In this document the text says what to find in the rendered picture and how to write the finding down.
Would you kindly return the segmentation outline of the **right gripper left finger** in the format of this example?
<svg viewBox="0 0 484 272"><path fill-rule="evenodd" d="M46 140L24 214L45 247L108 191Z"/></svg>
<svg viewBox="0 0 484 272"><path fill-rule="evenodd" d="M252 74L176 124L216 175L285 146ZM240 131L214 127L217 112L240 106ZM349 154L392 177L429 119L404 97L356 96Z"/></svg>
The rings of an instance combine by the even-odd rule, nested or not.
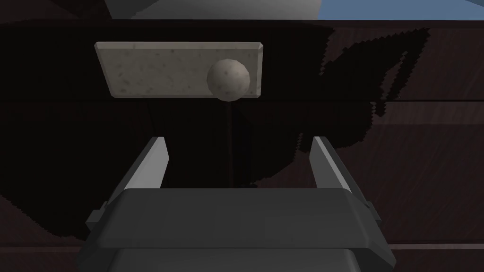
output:
<svg viewBox="0 0 484 272"><path fill-rule="evenodd" d="M129 188L160 188L169 161L165 139L151 138L109 197L110 204Z"/></svg>

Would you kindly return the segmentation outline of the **speckled grey door knob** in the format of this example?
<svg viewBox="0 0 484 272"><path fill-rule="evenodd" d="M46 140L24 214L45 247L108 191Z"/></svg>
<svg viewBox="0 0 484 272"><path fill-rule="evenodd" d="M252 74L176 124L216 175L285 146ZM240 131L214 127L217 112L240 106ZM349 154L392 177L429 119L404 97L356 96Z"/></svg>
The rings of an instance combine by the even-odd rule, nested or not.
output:
<svg viewBox="0 0 484 272"><path fill-rule="evenodd" d="M115 98L217 98L261 94L260 42L97 42Z"/></svg>

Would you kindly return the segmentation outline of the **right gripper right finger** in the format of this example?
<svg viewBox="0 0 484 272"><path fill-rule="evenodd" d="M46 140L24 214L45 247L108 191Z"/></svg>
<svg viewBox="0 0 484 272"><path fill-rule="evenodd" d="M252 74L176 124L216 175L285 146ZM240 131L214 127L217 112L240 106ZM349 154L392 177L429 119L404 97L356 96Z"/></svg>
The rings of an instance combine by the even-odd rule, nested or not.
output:
<svg viewBox="0 0 484 272"><path fill-rule="evenodd" d="M313 138L309 159L317 188L346 189L368 206L356 181L326 137Z"/></svg>

